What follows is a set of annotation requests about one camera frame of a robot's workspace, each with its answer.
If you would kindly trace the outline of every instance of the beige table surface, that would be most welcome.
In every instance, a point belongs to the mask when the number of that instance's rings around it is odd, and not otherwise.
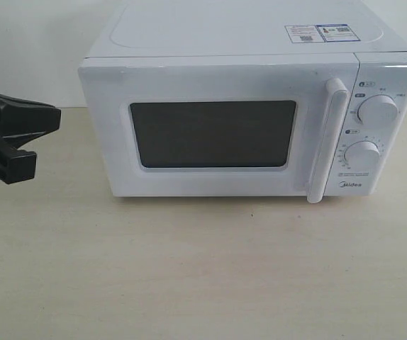
[[[0,339],[407,339],[407,118],[375,195],[113,198],[84,109],[0,183]]]

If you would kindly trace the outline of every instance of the white microwave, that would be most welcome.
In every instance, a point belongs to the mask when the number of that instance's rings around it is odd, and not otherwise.
[[[364,196],[407,43],[358,0],[130,0],[79,68],[115,196]]]

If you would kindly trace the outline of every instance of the midea logo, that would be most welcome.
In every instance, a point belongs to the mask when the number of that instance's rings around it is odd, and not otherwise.
[[[341,188],[359,188],[361,187],[361,183],[350,183],[350,182],[340,182],[339,187]]]

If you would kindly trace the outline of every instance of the power level knob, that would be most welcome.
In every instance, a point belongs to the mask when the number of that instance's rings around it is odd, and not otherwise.
[[[358,118],[369,129],[385,128],[396,120],[399,109],[388,96],[367,99],[358,110]]]
[[[345,151],[345,161],[355,171],[368,171],[380,160],[380,151],[372,142],[358,142]]]

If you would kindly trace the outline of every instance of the black clamp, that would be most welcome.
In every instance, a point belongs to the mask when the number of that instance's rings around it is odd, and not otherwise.
[[[18,150],[24,144],[60,127],[61,112],[48,104],[0,94],[0,179],[18,183],[35,178],[35,152]]]

